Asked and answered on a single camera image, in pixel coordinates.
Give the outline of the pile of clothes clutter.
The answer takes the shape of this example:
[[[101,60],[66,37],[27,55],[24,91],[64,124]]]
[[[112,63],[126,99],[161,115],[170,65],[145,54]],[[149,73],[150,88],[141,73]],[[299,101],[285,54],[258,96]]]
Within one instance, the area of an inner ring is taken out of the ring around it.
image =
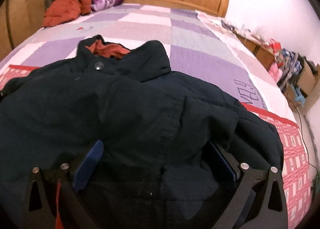
[[[300,54],[283,48],[274,39],[270,39],[268,44],[274,54],[274,61],[268,73],[277,83],[279,89],[284,92],[290,79],[302,71],[302,63],[299,61]]]

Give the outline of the cardboard box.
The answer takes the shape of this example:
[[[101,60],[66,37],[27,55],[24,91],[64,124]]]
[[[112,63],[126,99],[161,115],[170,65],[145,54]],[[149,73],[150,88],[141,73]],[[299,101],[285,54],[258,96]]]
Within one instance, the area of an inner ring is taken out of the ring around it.
[[[299,57],[301,72],[287,83],[284,95],[291,109],[297,107],[305,115],[319,99],[319,64]]]

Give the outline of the wooden nightstand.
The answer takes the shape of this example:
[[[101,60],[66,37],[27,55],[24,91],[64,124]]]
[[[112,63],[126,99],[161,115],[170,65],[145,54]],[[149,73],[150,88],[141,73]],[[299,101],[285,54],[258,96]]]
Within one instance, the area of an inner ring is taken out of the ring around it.
[[[251,35],[240,34],[233,31],[236,37],[242,42],[242,44],[256,57],[256,59],[263,65],[268,71],[275,61],[275,55],[270,49],[262,44],[259,40],[255,39]]]

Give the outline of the purple pink patchwork bedsheet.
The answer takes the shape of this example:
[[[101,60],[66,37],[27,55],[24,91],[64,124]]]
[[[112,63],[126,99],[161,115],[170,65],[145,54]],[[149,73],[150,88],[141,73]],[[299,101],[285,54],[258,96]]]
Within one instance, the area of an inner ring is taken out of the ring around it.
[[[41,67],[73,58],[79,42],[96,35],[128,49],[159,40],[172,70],[217,85],[241,102],[294,120],[285,96],[253,53],[225,30],[218,18],[199,11],[129,4],[41,28],[1,61],[1,72],[10,65]]]

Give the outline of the wooden wardrobe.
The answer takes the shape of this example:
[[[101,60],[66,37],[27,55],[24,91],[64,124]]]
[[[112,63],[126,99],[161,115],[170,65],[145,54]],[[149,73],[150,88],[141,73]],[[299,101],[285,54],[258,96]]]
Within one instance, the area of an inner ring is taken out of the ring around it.
[[[1,0],[1,59],[42,27],[44,0]]]

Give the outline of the orange padded jacket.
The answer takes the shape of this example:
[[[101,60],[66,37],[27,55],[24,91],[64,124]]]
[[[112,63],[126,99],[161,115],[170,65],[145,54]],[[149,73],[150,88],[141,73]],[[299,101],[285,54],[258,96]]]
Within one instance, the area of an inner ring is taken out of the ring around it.
[[[55,0],[44,14],[43,27],[71,22],[91,12],[92,0]]]

